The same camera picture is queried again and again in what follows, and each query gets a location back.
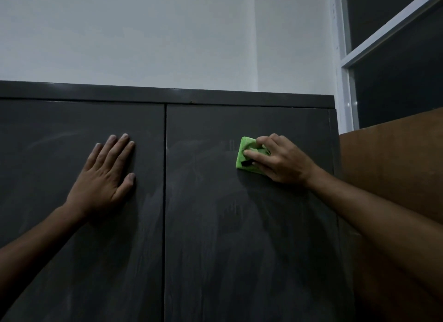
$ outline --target gray cabinet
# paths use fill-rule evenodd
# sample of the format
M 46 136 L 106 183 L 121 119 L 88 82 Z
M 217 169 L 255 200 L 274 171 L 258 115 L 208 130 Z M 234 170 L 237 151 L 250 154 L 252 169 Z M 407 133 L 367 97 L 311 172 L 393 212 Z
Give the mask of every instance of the gray cabinet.
M 82 227 L 4 321 L 345 321 L 338 220 L 313 194 L 235 169 L 284 134 L 336 174 L 331 96 L 0 81 L 0 244 L 63 204 L 86 157 L 130 134 L 136 188 Z
M 242 136 L 284 134 L 333 173 L 325 109 L 168 106 L 166 321 L 344 321 L 335 213 L 235 169 Z
M 86 224 L 37 275 L 4 321 L 160 321 L 164 107 L 0 100 L 0 244 L 63 204 L 86 158 L 110 134 L 137 141 L 137 187 Z

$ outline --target green microfiber cloth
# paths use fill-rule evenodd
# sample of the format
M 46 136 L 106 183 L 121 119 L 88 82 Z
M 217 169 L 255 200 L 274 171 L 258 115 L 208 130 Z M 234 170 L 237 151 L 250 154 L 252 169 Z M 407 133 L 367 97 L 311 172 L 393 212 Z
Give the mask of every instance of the green microfiber cloth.
M 242 137 L 240 141 L 240 149 L 238 150 L 237 162 L 235 164 L 235 168 L 247 170 L 250 171 L 251 173 L 258 173 L 264 175 L 264 173 L 260 169 L 252 165 L 254 160 L 250 159 L 249 157 L 245 157 L 243 155 L 243 151 L 246 149 L 252 150 L 254 152 L 259 152 L 267 156 L 271 155 L 271 153 L 266 149 L 265 146 L 257 148 L 255 139 Z

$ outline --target brown wooden panel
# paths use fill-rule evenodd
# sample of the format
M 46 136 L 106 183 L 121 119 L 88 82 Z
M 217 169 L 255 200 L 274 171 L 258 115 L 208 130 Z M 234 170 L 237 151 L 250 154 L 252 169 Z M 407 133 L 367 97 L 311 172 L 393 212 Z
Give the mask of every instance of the brown wooden panel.
M 340 146 L 346 181 L 443 224 L 443 108 L 342 134 Z M 353 281 L 361 320 L 443 320 L 443 305 L 359 235 Z

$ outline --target person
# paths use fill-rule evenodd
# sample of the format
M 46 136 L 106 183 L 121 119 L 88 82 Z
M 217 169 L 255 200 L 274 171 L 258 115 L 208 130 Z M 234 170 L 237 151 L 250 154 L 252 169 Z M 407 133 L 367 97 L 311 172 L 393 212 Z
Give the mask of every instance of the person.
M 122 202 L 134 184 L 131 173 L 119 186 L 134 143 L 114 135 L 92 151 L 64 205 L 42 223 L 0 249 L 0 317 L 43 266 L 82 224 Z M 316 165 L 284 136 L 257 138 L 270 156 L 244 151 L 270 179 L 313 191 L 399 266 L 443 300 L 443 225 L 349 185 Z

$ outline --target window pane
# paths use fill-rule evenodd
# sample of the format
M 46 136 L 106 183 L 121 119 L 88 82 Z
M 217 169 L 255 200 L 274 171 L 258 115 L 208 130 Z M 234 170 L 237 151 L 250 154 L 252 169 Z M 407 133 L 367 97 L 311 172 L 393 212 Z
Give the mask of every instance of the window pane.
M 360 128 L 443 106 L 443 1 L 353 66 Z
M 354 50 L 412 1 L 347 0 L 351 50 Z

